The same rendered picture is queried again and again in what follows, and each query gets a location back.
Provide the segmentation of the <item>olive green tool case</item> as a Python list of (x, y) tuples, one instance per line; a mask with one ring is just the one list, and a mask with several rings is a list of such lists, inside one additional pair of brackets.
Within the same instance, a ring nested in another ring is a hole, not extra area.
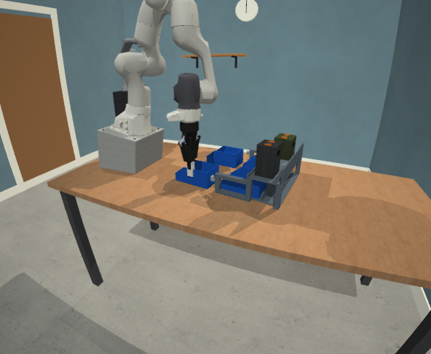
[(274, 141), (282, 142), (281, 159), (289, 161), (295, 152), (296, 135), (280, 133)]

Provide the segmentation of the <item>blue open-front bin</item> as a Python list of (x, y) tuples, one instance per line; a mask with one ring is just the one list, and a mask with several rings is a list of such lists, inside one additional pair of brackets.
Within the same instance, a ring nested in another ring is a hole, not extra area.
[(195, 169), (193, 170), (194, 176), (187, 176), (187, 167), (183, 167), (176, 172), (176, 180), (208, 189), (210, 186), (215, 184), (215, 181), (211, 181), (211, 176), (214, 175), (215, 177), (215, 173), (217, 172), (219, 172), (218, 164), (196, 160)]
[[(240, 167), (239, 169), (232, 172), (230, 175), (231, 176), (237, 176), (240, 178), (247, 178), (247, 174), (251, 170), (252, 169), (250, 169), (250, 168)], [(261, 196), (261, 194), (263, 193), (263, 191), (266, 188), (267, 188), (267, 183), (253, 180), (252, 198), (259, 199), (259, 197)], [(230, 191), (241, 193), (241, 194), (245, 195), (246, 185), (223, 179), (222, 183), (221, 183), (221, 189), (230, 190)]]
[(243, 163), (243, 151), (244, 149), (222, 146), (208, 155), (208, 163), (236, 168)]
[[(253, 158), (255, 158), (255, 159), (253, 159)], [(244, 163), (244, 167), (246, 167), (246, 168), (253, 169), (255, 166), (256, 166), (256, 155), (251, 157), (249, 160), (247, 160)]]

